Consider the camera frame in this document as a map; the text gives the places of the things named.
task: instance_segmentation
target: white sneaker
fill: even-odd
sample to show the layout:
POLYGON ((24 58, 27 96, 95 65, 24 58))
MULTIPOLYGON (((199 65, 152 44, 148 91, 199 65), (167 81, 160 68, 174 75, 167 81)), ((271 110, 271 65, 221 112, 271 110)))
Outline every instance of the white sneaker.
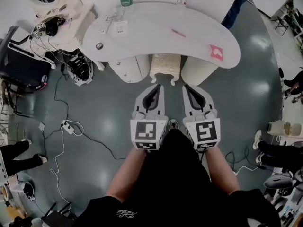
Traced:
POLYGON ((262 158, 262 156, 264 156, 265 154, 264 153, 261 153, 260 155, 258 155, 257 157, 256 157, 256 163, 261 163, 262 161, 261 161, 261 158, 262 158))
POLYGON ((42 156, 39 156, 39 157, 40 157, 40 159, 42 160, 42 163, 43 163, 43 164, 46 163, 46 162, 48 161, 46 157, 42 157, 42 156))
POLYGON ((258 130, 257 133, 255 134, 255 141, 252 145, 253 149, 259 149, 258 144, 259 142, 262 141, 262 131, 258 130))
POLYGON ((31 144, 32 144, 32 141, 31 141, 31 140, 29 140, 29 139, 22 139, 21 141, 27 141, 29 145, 31 145, 31 144))
POLYGON ((177 130, 179 129, 179 124, 178 124, 177 120, 171 119, 171 120, 169 121, 169 131, 170 131, 171 129, 177 129, 177 130))

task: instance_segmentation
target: white robot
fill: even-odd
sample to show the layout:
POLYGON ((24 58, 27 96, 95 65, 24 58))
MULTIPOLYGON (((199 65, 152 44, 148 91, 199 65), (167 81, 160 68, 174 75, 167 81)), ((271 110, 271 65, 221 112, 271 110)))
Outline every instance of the white robot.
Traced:
POLYGON ((183 124, 196 151, 217 146, 221 140, 220 119, 212 97, 197 86, 182 88, 186 118, 183 124))
MULTIPOLYGON (((210 95, 199 87, 183 86, 186 118, 183 123, 196 151, 216 146, 221 139, 220 119, 210 95)), ((164 88, 151 86, 136 100, 131 120, 131 137, 137 149, 158 150, 168 122, 164 88)))
POLYGON ((163 86, 151 86, 137 97, 131 120, 132 142, 137 149, 160 148, 168 121, 164 114, 163 86))

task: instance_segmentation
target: gray floor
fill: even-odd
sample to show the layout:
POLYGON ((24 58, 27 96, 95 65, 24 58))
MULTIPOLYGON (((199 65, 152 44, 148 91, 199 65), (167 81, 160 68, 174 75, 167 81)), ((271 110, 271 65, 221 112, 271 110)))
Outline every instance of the gray floor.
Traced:
MULTIPOLYGON (((241 48, 239 65, 230 70, 218 69, 200 87, 213 97, 221 118, 222 141, 220 148, 224 154, 233 150, 237 159, 244 156, 246 147, 250 149, 251 162, 258 154, 251 150, 253 136, 257 129, 266 130, 267 123, 282 116, 282 99, 278 68, 274 49, 265 25, 254 6, 243 5, 235 26, 231 30, 241 48)), ((31 157, 43 149, 43 137, 38 129, 39 122, 46 124, 48 135, 60 127, 66 117, 66 105, 53 100, 55 83, 60 72, 53 70, 49 85, 41 92, 28 95, 18 102, 18 110, 30 114, 37 121, 17 117, 12 122, 20 122, 18 137, 33 140, 30 150, 20 158, 31 157)), ((165 88, 166 115, 181 122, 184 114, 181 87, 170 85, 168 76, 158 76, 158 83, 165 88)), ((96 140, 104 142, 116 157, 126 157, 132 148, 130 139, 130 119, 136 97, 148 86, 147 77, 137 84, 126 84, 107 67, 104 72, 95 70, 89 85, 78 87, 69 79, 62 79, 58 86, 57 98, 70 105, 69 120, 80 122, 85 132, 96 140)), ((60 189, 63 196, 72 201, 72 210, 80 214, 92 198, 104 196, 109 183, 120 167, 122 160, 115 160, 101 144, 81 136, 64 135, 65 153, 58 158, 60 167, 60 189)), ((21 180, 32 179, 36 186, 36 201, 42 211, 46 211, 54 201, 64 204, 56 188, 57 180, 50 168, 56 169, 54 157, 62 152, 62 133, 54 133, 46 141, 49 163, 20 173, 21 180)), ((242 161, 235 170, 249 164, 242 161)), ((263 182, 269 171, 246 169, 238 175, 241 188, 264 190, 263 182)), ((34 215, 41 216, 38 208, 29 201, 34 215)))

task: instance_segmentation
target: black shirt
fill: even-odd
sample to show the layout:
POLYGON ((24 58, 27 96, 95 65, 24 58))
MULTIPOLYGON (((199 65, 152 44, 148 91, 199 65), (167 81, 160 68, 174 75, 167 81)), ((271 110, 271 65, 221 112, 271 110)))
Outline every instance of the black shirt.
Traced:
POLYGON ((248 227, 247 218, 280 226, 278 213, 260 190, 228 196, 211 183, 188 138, 170 132, 160 150, 146 157, 124 203, 113 197, 91 200, 73 227, 96 223, 248 227))

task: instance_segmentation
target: red sticker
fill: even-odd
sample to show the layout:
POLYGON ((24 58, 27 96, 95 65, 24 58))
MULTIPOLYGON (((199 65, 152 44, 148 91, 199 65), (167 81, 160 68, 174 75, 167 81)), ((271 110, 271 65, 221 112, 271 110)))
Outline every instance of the red sticker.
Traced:
POLYGON ((212 54, 210 56, 223 61, 223 49, 212 44, 210 47, 212 48, 212 54))

